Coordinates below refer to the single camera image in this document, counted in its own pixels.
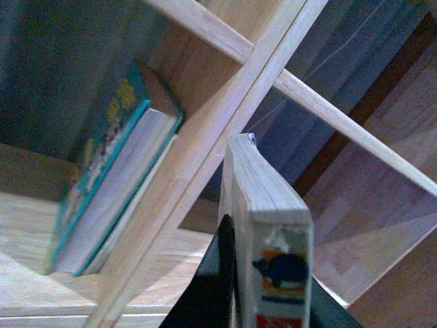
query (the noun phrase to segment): black object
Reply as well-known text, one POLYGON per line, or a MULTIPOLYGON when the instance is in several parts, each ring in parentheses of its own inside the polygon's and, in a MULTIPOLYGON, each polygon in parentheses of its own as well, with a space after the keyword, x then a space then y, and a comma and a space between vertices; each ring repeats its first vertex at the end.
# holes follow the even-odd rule
MULTIPOLYGON (((310 328, 363 328, 314 278, 312 284, 310 328)), ((234 288, 238 289, 234 223, 225 215, 193 280, 160 328, 231 327, 234 288)))
POLYGON ((234 266, 234 223, 225 215, 193 280, 160 328, 230 327, 234 266))

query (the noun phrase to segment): diagonal wooden beam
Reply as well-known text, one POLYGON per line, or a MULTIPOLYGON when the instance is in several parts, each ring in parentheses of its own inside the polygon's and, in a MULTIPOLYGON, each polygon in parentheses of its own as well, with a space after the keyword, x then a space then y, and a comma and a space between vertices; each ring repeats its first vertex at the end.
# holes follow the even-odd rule
POLYGON ((381 161, 403 174, 415 184, 437 196, 437 184, 398 153, 391 150, 378 138, 349 118, 336 106, 328 102, 308 85, 287 70, 283 70, 274 86, 286 96, 295 100, 308 111, 349 137, 352 141, 371 152, 381 161))
POLYGON ((195 0, 144 0, 213 47, 244 64, 253 44, 195 0))

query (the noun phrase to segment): book spine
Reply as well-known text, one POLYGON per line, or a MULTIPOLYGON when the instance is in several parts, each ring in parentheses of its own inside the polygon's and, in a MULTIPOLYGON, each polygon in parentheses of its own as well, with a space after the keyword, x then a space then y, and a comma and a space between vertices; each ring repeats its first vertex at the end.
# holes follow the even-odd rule
POLYGON ((253 222, 246 327, 307 328, 311 302, 312 228, 253 222))

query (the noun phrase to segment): shelf divider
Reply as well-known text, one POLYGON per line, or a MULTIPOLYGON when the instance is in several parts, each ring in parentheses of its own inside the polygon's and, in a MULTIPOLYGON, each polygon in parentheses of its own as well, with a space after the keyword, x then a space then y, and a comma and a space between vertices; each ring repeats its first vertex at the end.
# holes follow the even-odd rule
POLYGON ((424 188, 432 195, 437 196, 437 184, 432 179, 407 162, 398 153, 391 150, 385 143, 366 131, 292 73, 284 69, 274 83, 274 86, 308 111, 343 133, 346 137, 349 137, 352 141, 378 157, 381 161, 390 165, 400 174, 413 181, 413 183, 424 188))
MULTIPOLYGON (((205 177, 198 181, 197 172, 206 169, 208 172, 205 173, 210 175, 221 159, 218 155, 216 165, 207 168, 204 166, 207 165, 206 157, 218 139, 221 139, 221 146, 225 144, 225 129, 230 127, 227 132, 231 134, 241 131, 298 46, 298 41, 294 41, 296 34, 303 38, 307 33, 307 30, 295 30, 294 27, 308 26, 309 29, 324 4, 325 1, 320 0, 281 1, 269 16, 270 22, 246 64, 192 111, 180 130, 174 149, 170 150, 117 248, 102 269, 98 310, 86 327, 111 327, 127 301, 143 288, 141 280, 150 272, 150 265, 158 257, 163 243, 180 224, 208 181, 205 177)), ((242 14, 242 19, 250 22, 252 18, 242 14)), ((185 60, 194 64, 194 68, 202 69, 196 67, 201 54, 192 51, 189 54, 185 60)), ((186 65, 181 67, 184 72, 188 70, 186 65)), ((177 79, 186 82, 184 74, 173 73, 172 76, 170 86, 173 90, 178 85, 177 79)), ((202 75, 202 80, 198 81, 214 83, 212 77, 214 75, 202 75)))
POLYGON ((145 2, 240 64, 244 64, 253 52, 252 42, 195 0, 145 2))

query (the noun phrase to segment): red label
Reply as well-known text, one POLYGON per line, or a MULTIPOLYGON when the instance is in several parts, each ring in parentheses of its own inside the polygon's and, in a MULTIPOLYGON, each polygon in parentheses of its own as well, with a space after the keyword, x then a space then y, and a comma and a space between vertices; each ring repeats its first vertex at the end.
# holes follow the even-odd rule
POLYGON ((302 319, 257 315, 257 328, 301 328, 302 319))

